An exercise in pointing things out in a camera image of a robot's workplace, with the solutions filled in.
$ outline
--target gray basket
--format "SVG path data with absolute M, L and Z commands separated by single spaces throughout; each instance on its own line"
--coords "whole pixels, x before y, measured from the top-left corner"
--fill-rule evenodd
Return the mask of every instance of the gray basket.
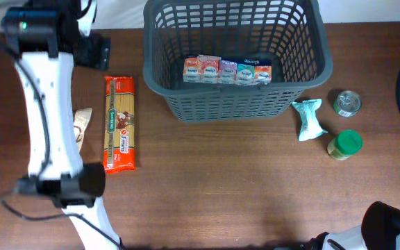
M 262 86 L 186 83 L 191 54 L 268 58 L 273 78 Z M 144 80 L 184 122 L 277 116 L 332 71 L 316 0 L 148 0 L 144 8 Z

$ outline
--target white wall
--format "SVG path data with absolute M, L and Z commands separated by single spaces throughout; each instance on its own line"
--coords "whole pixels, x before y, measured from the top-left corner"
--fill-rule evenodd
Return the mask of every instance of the white wall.
M 142 28 L 146 0 L 98 0 L 94 28 Z M 326 23 L 400 21 L 400 0 L 319 0 Z M 0 11 L 0 21 L 5 10 Z

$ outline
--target green-capped jar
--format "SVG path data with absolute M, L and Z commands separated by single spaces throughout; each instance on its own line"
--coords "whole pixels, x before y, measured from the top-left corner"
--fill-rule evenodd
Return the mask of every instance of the green-capped jar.
M 362 148 L 361 136 L 352 130 L 346 130 L 334 138 L 327 146 L 328 153 L 336 160 L 346 160 Z

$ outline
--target green lid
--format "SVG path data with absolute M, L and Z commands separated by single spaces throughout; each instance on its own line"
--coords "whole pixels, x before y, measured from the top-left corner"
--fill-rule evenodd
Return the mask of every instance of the green lid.
M 351 156 L 358 153 L 362 148 L 363 141 L 361 136 L 352 130 L 340 133 L 335 140 L 335 146 L 344 155 Z

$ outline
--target brown table surface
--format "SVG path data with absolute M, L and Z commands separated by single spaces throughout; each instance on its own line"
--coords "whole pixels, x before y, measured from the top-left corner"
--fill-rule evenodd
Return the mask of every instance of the brown table surface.
M 152 247 L 243 247 L 309 240 L 359 225 L 370 204 L 400 208 L 400 116 L 394 97 L 400 67 L 400 23 L 329 24 L 330 80 L 301 98 L 321 98 L 330 131 L 298 142 L 289 108 L 271 119 L 184 124 L 142 77 L 142 30 L 102 31 L 112 38 L 110 70 L 76 68 L 74 109 L 93 108 L 85 162 L 102 159 L 103 76 L 130 75 L 137 85 L 137 171 L 107 177 L 104 202 L 123 242 Z M 337 115 L 340 90 L 360 94 L 351 118 Z M 27 171 L 29 135 L 24 95 L 12 62 L 0 55 L 0 193 Z M 362 151 L 339 162 L 326 145 L 358 131 Z M 34 215 L 59 213 L 49 201 L 12 200 Z M 0 206 L 0 249 L 82 249 L 68 219 L 25 222 Z

